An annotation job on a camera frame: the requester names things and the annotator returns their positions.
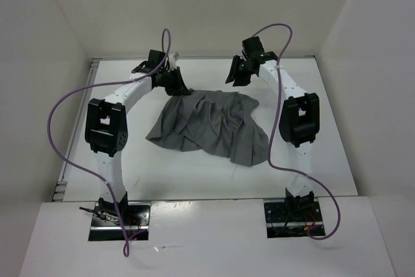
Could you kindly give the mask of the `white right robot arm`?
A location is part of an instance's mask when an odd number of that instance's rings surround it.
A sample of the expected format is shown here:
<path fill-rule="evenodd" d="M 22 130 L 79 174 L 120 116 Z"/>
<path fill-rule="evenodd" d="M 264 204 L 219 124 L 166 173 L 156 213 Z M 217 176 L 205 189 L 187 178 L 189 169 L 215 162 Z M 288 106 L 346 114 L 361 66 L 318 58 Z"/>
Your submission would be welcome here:
<path fill-rule="evenodd" d="M 320 99 L 308 93 L 280 67 L 274 53 L 251 58 L 235 55 L 226 83 L 247 86 L 257 75 L 276 93 L 279 100 L 278 130 L 287 144 L 289 169 L 295 173 L 285 188 L 284 212 L 292 221 L 300 220 L 313 207 L 314 191 L 309 179 L 311 149 L 320 130 Z"/>

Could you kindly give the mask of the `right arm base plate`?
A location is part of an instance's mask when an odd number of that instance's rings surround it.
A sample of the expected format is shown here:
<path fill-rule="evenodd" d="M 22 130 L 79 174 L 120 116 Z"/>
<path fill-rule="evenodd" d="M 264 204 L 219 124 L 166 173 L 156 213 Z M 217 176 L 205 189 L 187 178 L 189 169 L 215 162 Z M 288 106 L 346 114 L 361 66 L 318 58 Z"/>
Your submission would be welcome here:
<path fill-rule="evenodd" d="M 326 232 L 320 204 L 316 200 L 307 211 L 289 212 L 283 199 L 263 203 L 267 238 L 307 237 L 307 233 L 324 237 Z"/>

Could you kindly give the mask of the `grey pleated skirt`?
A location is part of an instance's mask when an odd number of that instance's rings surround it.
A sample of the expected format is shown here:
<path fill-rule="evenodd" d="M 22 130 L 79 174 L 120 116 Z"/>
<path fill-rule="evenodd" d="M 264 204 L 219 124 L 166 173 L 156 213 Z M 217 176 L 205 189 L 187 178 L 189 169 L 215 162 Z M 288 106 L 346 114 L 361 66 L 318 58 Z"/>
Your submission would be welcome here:
<path fill-rule="evenodd" d="M 268 158 L 268 136 L 254 121 L 259 101 L 239 92 L 191 90 L 171 97 L 146 136 L 169 150 L 206 153 L 252 167 Z"/>

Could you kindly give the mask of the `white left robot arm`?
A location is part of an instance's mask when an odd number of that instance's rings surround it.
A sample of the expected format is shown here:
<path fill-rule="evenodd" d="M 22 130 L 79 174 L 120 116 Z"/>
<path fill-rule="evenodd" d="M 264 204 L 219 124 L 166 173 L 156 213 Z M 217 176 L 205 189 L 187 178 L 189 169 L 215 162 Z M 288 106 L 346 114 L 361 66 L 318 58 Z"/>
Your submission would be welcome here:
<path fill-rule="evenodd" d="M 128 195 L 123 182 L 121 155 L 128 140 L 127 113 L 154 88 L 165 89 L 167 95 L 189 95 L 180 68 L 167 61 L 151 76 L 156 67 L 149 61 L 139 64 L 131 73 L 128 84 L 122 84 L 102 99 L 88 103 L 85 140 L 89 143 L 103 177 L 99 211 L 114 224 L 125 223 L 129 217 Z"/>

